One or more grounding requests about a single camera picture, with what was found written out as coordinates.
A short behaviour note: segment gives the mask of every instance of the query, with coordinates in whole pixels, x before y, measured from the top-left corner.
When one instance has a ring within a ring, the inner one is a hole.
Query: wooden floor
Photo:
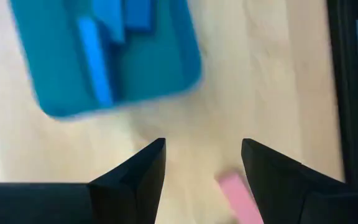
[[[203,56],[193,91],[57,121],[37,106],[0,0],[0,181],[84,182],[157,137],[167,171],[157,223],[232,223],[215,177],[254,138],[342,180],[323,0],[189,0]]]

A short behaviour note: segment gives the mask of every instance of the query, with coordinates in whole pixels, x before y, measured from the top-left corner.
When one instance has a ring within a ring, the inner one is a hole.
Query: blue wooden block
[[[78,28],[96,99],[102,108],[110,107],[114,103],[114,71],[108,65],[112,59],[108,34],[103,32],[104,27],[100,22],[90,17],[78,19]]]
[[[106,25],[110,39],[115,44],[125,43],[122,1],[124,0],[92,0],[94,16]]]
[[[154,0],[125,0],[125,26],[129,30],[151,31]]]

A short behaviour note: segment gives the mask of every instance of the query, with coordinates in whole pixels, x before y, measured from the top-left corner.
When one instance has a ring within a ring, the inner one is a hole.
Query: pink block
[[[240,224],[263,224],[259,209],[237,173],[218,180]]]

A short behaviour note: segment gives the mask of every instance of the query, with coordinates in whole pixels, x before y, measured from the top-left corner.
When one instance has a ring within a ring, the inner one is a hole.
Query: blue tray
[[[109,64],[114,108],[172,95],[201,76],[201,57],[186,0],[154,2],[152,32],[127,30]],[[11,0],[40,107],[62,118],[105,109],[95,97],[77,22],[93,17],[90,0]]]

